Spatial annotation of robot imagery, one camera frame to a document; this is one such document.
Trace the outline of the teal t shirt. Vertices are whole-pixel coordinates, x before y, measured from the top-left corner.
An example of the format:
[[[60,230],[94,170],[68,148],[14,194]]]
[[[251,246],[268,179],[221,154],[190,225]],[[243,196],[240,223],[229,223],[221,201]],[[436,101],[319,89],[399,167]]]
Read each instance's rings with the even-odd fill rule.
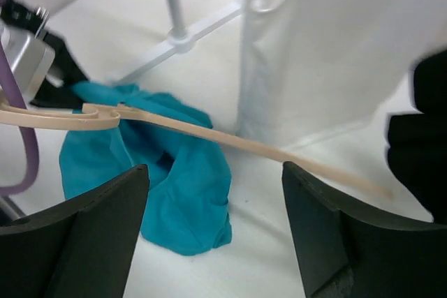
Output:
[[[66,198],[134,165],[149,169],[142,236],[180,255],[229,244],[231,172],[218,144],[142,121],[104,131],[70,131],[59,155]]]

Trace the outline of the beige plastic hanger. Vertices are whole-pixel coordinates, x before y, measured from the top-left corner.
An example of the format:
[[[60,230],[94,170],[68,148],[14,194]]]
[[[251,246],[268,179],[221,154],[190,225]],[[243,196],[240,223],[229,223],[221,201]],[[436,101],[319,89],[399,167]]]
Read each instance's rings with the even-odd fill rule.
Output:
[[[261,142],[247,140],[136,108],[124,105],[109,106],[85,103],[80,114],[38,112],[36,110],[12,107],[8,104],[6,98],[1,98],[1,123],[12,126],[63,131],[99,131],[116,128],[122,120],[143,121],[171,131],[241,149],[276,162],[292,162],[313,175],[318,175],[335,183],[362,192],[380,195],[384,198],[393,198],[392,192],[387,188],[334,167],[295,156]]]

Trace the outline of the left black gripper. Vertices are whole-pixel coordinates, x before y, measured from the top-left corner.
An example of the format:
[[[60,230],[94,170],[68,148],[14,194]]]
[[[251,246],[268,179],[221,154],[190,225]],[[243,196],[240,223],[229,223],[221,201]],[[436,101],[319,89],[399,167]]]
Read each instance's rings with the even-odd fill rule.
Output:
[[[45,32],[42,38],[55,51],[55,57],[31,104],[47,109],[80,110],[84,101],[74,92],[73,86],[88,82],[89,78],[79,67],[61,36]]]

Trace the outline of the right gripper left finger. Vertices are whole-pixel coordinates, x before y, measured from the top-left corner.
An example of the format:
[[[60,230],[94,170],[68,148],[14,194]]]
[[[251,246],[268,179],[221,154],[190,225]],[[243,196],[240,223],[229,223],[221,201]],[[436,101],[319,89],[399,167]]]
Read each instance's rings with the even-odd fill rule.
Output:
[[[1,226],[2,297],[123,297],[149,192],[137,165]]]

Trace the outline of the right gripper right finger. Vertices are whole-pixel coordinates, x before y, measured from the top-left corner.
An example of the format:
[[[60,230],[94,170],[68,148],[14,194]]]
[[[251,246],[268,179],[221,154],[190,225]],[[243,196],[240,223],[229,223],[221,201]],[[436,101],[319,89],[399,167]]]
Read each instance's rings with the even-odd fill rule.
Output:
[[[282,186],[307,297],[445,297],[446,226],[373,207],[292,162]]]

